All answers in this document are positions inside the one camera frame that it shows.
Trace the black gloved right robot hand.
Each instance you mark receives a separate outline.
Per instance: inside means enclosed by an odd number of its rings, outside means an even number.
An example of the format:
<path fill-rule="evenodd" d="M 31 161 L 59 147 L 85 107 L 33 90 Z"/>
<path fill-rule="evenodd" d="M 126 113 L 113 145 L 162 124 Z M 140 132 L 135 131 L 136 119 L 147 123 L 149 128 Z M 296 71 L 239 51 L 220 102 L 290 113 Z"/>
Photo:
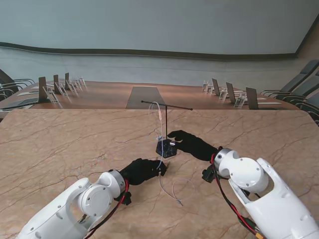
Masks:
<path fill-rule="evenodd" d="M 201 138 L 183 130 L 172 131 L 167 136 L 177 141 L 175 145 L 177 149 L 189 153 L 201 161 L 211 161 L 211 157 L 216 156 L 223 148 L 222 146 L 216 148 Z"/>

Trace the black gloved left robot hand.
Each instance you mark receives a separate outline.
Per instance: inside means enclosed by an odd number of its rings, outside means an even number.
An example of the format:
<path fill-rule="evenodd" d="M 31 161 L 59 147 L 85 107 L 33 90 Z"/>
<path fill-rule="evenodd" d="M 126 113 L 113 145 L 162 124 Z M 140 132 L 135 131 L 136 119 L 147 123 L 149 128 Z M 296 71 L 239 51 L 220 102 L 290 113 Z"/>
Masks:
<path fill-rule="evenodd" d="M 166 171 L 167 166 L 160 160 L 139 158 L 122 169 L 120 174 L 130 185 L 136 186 L 159 175 L 164 176 Z"/>

